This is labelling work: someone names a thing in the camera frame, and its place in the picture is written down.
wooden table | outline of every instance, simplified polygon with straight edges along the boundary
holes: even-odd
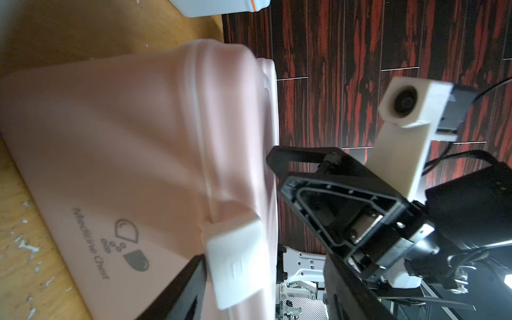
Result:
[[[223,40],[220,16],[186,18],[167,0],[4,0],[0,23],[2,75]],[[0,319],[29,317],[91,319],[0,140]]]

paint chip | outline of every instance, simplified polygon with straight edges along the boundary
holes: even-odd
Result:
[[[55,279],[55,277],[53,276],[51,279],[49,279],[48,281],[46,281],[46,287],[48,288],[48,286],[50,286],[50,282],[53,281],[53,279]]]
[[[18,249],[29,249],[30,251],[32,251],[32,253],[30,253],[30,259],[32,259],[35,253],[39,252],[39,248],[27,245],[25,243],[25,240],[23,239],[23,234],[20,234],[16,239],[14,239],[14,242],[18,242],[20,240],[21,243],[19,244]]]
[[[32,318],[34,315],[35,315],[35,308],[32,308],[32,309],[30,309],[30,313],[29,313],[27,320]]]

black cable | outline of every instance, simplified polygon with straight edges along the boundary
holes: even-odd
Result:
[[[337,313],[337,316],[338,316],[337,318],[339,320],[345,320],[345,314],[344,314],[344,310],[343,310],[342,304],[339,303],[338,296],[336,294],[334,295],[334,307],[336,308],[336,313]]]
[[[447,155],[448,152],[450,152],[450,149],[452,148],[453,142],[449,142],[442,154],[439,156],[439,158],[436,158],[434,160],[431,160],[427,163],[430,163],[429,165],[425,164],[425,170],[421,174],[422,176],[428,174],[430,171],[432,171],[436,165],[438,165]]]
[[[475,97],[475,99],[473,99],[473,103],[475,103],[476,101],[480,100],[483,96],[485,96],[486,94],[488,94],[489,92],[491,92],[492,90],[494,89],[497,89],[501,86],[504,86],[505,84],[509,83],[512,81],[512,77],[510,78],[507,78],[505,80],[502,80],[492,86],[490,86],[489,88],[485,89],[484,91],[480,92],[479,94],[477,94],[477,96]]]
[[[445,275],[449,276],[449,275],[455,273],[460,266],[462,266],[467,261],[471,261],[473,258],[477,257],[480,253],[482,253],[485,250],[486,250],[486,248],[482,248],[482,249],[476,249],[472,252],[469,252],[464,259],[462,259],[459,263],[457,263],[455,266],[453,266],[451,268],[451,270],[448,271]]]
[[[436,165],[439,164],[439,162],[441,162],[442,160],[447,160],[447,159],[459,159],[459,158],[474,158],[474,159],[479,159],[479,160],[483,160],[485,162],[487,162],[488,164],[490,165],[493,165],[493,164],[496,164],[498,163],[498,160],[496,160],[496,158],[490,154],[489,152],[487,151],[484,151],[484,150],[469,150],[469,151],[464,151],[464,152],[460,152],[460,153],[455,153],[455,154],[452,154],[452,155],[448,155],[448,156],[443,156],[441,155],[439,158],[436,158],[436,159],[433,159],[433,160],[430,160],[429,162],[427,162],[425,164],[425,171],[423,172],[423,176],[426,175],[427,173],[429,173]]]
[[[500,267],[501,269],[505,269],[507,270],[507,273],[512,273],[510,272],[510,268],[505,266],[504,264],[502,264],[501,262],[499,262],[498,260],[496,260],[495,258],[493,257],[489,257],[487,258],[489,261],[491,261],[492,263],[494,263],[495,265],[497,265],[498,267]]]

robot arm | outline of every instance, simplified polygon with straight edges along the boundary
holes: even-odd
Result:
[[[464,293],[464,267],[489,247],[512,243],[512,170],[504,163],[427,190],[425,205],[414,201],[431,141],[456,139],[474,97],[451,83],[397,77],[379,106],[385,123],[366,166],[337,148],[271,151],[281,197],[328,252],[328,296],[329,286],[348,281],[346,270],[374,292],[381,283],[414,289],[425,280]],[[318,170],[288,172],[291,161],[318,163]]]

dark red wood grain floor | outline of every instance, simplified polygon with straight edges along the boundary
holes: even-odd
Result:
[[[343,148],[365,162],[381,125],[377,106],[395,76],[483,90],[512,76],[512,0],[272,0],[256,13],[223,16],[224,40],[275,61],[282,145]],[[512,165],[512,84],[473,105],[451,153],[491,152]],[[446,147],[433,142],[429,158]],[[434,186],[481,168],[447,160]],[[311,170],[298,167],[294,170]],[[283,201],[281,243],[325,250]]]

